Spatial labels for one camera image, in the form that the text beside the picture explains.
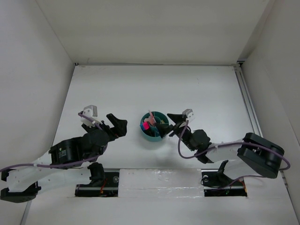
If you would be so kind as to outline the pink wooden pencil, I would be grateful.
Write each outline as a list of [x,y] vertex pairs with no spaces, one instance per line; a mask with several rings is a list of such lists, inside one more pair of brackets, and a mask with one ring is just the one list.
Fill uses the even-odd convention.
[[155,124],[156,124],[155,117],[154,117],[154,115],[152,114],[152,111],[151,111],[151,110],[148,110],[148,112],[149,112],[149,114],[150,114],[149,123],[154,127]]

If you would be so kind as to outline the pink black highlighter marker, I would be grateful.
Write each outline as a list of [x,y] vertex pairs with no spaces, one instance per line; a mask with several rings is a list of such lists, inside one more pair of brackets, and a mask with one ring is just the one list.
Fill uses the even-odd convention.
[[146,130],[150,129],[150,125],[149,125],[149,123],[147,121],[146,122],[142,122],[140,124],[140,127],[141,127],[142,131],[146,131]]

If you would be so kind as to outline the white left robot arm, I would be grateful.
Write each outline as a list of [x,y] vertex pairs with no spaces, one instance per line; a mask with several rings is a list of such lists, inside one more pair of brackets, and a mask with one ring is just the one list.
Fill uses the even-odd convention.
[[42,192],[71,184],[99,186],[106,182],[105,170],[97,159],[109,142],[127,134],[127,120],[107,114],[113,127],[93,115],[78,113],[83,136],[61,141],[32,163],[1,169],[1,180],[7,187],[0,192],[3,201],[24,203]]

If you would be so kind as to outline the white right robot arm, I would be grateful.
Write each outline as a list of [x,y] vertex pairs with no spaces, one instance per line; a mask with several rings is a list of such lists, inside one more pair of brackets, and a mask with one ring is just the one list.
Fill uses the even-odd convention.
[[194,119],[192,109],[180,114],[167,114],[164,118],[156,112],[148,112],[139,123],[143,134],[160,139],[176,136],[177,151],[183,159],[197,159],[203,164],[220,162],[213,180],[223,185],[234,179],[262,177],[275,179],[290,163],[284,157],[285,151],[279,145],[254,133],[246,133],[242,139],[233,142],[213,143],[203,129],[191,130]]

